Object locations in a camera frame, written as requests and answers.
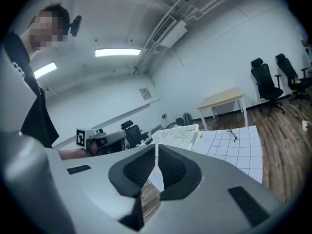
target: black shirt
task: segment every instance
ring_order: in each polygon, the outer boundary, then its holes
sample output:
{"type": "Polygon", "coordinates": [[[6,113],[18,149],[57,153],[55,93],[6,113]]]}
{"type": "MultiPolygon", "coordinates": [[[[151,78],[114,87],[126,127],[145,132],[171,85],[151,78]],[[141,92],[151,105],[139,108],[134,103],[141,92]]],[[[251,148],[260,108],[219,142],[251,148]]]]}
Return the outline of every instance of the black shirt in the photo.
{"type": "Polygon", "coordinates": [[[10,60],[15,62],[24,72],[24,81],[36,94],[37,99],[31,107],[21,132],[39,140],[44,147],[52,148],[53,142],[59,137],[45,107],[45,96],[39,87],[33,70],[29,67],[30,59],[20,37],[10,32],[4,38],[4,48],[10,60]]]}

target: white wall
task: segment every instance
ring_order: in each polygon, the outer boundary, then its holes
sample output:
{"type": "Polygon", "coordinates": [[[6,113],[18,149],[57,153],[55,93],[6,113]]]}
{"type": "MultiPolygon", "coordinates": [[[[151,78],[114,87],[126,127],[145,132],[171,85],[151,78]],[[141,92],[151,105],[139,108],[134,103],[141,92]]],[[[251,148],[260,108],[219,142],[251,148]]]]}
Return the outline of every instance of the white wall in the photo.
{"type": "Polygon", "coordinates": [[[74,147],[76,128],[103,128],[111,133],[132,120],[143,132],[164,123],[159,95],[146,76],[105,79],[88,87],[80,86],[47,101],[47,110],[59,134],[54,147],[74,147]],[[148,87],[152,98],[144,100],[140,89],[148,87]]]}
{"type": "MultiPolygon", "coordinates": [[[[256,58],[269,65],[276,87],[277,54],[285,54],[302,77],[300,69],[310,64],[296,24],[283,0],[231,0],[194,21],[150,73],[168,118],[184,112],[200,118],[196,108],[205,97],[234,86],[245,93],[247,107],[259,104],[250,64],[256,58]]],[[[284,75],[281,89],[290,93],[284,75]]],[[[218,114],[233,110],[237,104],[216,108],[218,114]]]]}

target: headphones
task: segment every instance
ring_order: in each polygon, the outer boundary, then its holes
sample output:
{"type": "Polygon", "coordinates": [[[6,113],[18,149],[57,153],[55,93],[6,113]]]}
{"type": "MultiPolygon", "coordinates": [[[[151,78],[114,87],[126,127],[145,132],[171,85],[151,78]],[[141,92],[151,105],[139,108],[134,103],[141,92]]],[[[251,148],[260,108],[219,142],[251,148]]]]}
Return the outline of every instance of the headphones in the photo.
{"type": "MultiPolygon", "coordinates": [[[[35,18],[36,16],[34,16],[34,18],[31,20],[28,27],[30,27],[30,25],[34,22],[35,18]]],[[[74,21],[69,24],[68,29],[66,29],[65,35],[68,35],[68,31],[70,29],[69,33],[72,34],[73,37],[76,37],[80,28],[81,19],[82,16],[76,16],[74,21]]]]}
{"type": "Polygon", "coordinates": [[[74,21],[69,25],[70,28],[70,34],[72,34],[73,37],[76,37],[80,28],[82,16],[76,16],[74,21]]]}

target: sign on wall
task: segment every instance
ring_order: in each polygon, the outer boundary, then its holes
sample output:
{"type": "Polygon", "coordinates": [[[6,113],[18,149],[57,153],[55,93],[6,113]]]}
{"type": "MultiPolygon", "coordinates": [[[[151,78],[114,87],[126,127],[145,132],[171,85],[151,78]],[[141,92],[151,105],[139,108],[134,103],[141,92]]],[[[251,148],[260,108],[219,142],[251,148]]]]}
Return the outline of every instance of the sign on wall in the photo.
{"type": "Polygon", "coordinates": [[[144,100],[152,98],[150,91],[148,91],[148,88],[142,88],[142,89],[140,89],[140,91],[141,91],[141,94],[142,94],[144,100]]]}

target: white plastic basket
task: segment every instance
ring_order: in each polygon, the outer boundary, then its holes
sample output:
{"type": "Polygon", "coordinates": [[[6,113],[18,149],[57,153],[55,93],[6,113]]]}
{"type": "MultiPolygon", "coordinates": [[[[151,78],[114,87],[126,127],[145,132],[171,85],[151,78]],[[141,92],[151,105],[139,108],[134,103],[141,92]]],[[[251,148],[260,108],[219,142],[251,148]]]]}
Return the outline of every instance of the white plastic basket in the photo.
{"type": "Polygon", "coordinates": [[[198,124],[159,130],[147,138],[141,145],[145,145],[146,142],[149,142],[151,139],[153,139],[153,141],[149,144],[164,144],[192,150],[196,145],[198,133],[198,124]]]}

